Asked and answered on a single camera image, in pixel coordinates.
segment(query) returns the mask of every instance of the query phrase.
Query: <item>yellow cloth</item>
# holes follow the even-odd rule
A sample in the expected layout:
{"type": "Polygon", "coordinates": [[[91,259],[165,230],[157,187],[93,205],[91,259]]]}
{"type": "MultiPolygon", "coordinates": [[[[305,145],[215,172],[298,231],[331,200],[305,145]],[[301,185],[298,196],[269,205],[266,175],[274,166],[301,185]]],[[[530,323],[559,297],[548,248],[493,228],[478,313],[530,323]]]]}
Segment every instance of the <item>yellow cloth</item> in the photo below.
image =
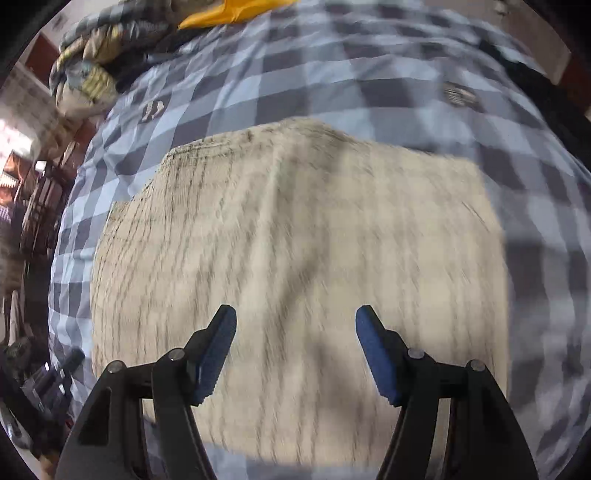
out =
{"type": "Polygon", "coordinates": [[[205,12],[189,15],[179,25],[183,28],[212,27],[226,23],[243,22],[271,10],[294,3],[296,0],[224,0],[221,5],[205,12]]]}

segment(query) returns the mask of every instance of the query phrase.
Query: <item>bed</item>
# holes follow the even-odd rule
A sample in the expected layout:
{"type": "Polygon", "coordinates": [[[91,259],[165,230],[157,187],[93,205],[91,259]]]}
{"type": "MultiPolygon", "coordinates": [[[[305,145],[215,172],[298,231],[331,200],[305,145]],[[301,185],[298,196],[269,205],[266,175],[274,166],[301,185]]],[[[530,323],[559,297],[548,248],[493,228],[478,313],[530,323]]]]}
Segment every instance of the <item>bed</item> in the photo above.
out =
{"type": "MultiPolygon", "coordinates": [[[[478,165],[505,234],[509,402],[540,478],[555,478],[591,426],[591,176],[476,48],[483,39],[537,68],[514,39],[452,11],[303,0],[204,30],[140,76],[89,145],[51,271],[51,354],[78,346],[87,355],[73,383],[74,414],[96,381],[90,280],[112,202],[138,193],[174,147],[309,116],[363,140],[478,165]]],[[[220,478],[295,473],[214,446],[210,456],[220,478]]]]}

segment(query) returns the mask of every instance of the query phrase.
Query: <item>blue gripper pad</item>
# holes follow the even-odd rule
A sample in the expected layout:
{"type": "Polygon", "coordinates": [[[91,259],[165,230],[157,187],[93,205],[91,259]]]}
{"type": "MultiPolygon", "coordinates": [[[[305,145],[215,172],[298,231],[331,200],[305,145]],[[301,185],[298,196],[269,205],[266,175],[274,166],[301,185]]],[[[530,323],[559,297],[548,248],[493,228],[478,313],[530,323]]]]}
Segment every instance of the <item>blue gripper pad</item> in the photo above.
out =
{"type": "Polygon", "coordinates": [[[236,334],[236,310],[232,307],[221,306],[212,320],[212,324],[217,320],[219,321],[217,330],[209,341],[198,366],[197,388],[193,392],[193,401],[191,402],[195,406],[201,405],[203,400],[213,393],[236,334]]]}
{"type": "Polygon", "coordinates": [[[355,329],[379,394],[387,398],[391,405],[399,404],[401,398],[397,388],[396,366],[377,331],[385,329],[372,307],[364,305],[357,310],[355,329]]]}

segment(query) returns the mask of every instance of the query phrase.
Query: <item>striped beige fabric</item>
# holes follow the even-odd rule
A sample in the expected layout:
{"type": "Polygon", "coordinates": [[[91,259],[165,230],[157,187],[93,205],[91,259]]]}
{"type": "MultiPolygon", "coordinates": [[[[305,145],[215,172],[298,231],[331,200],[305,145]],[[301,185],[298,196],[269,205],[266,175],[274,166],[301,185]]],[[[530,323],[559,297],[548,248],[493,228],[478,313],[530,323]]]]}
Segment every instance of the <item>striped beige fabric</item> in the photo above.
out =
{"type": "Polygon", "coordinates": [[[358,344],[362,304],[438,361],[482,359],[506,389],[502,231],[467,160],[309,119],[172,150],[113,205],[96,251],[96,373],[183,346],[222,303],[238,332],[195,415],[203,440],[230,450],[379,465],[398,412],[358,344]]]}

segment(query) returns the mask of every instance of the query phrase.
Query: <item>silver screw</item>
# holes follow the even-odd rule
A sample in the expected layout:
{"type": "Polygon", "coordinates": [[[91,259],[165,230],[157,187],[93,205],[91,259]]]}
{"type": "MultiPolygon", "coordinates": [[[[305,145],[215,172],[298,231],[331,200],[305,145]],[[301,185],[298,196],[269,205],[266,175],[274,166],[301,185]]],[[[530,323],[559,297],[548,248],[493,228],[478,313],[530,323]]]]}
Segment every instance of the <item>silver screw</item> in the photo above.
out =
{"type": "Polygon", "coordinates": [[[109,365],[107,365],[107,371],[110,374],[115,374],[124,368],[125,364],[121,360],[113,360],[109,365]]]}
{"type": "Polygon", "coordinates": [[[477,372],[483,372],[486,368],[485,364],[482,363],[480,360],[471,360],[470,367],[477,372]]]}
{"type": "Polygon", "coordinates": [[[410,358],[414,358],[415,360],[419,360],[425,356],[425,352],[420,348],[409,348],[408,356],[410,358]]]}
{"type": "Polygon", "coordinates": [[[182,348],[174,348],[168,352],[168,358],[173,362],[176,360],[182,360],[184,357],[184,350],[182,348]]]}

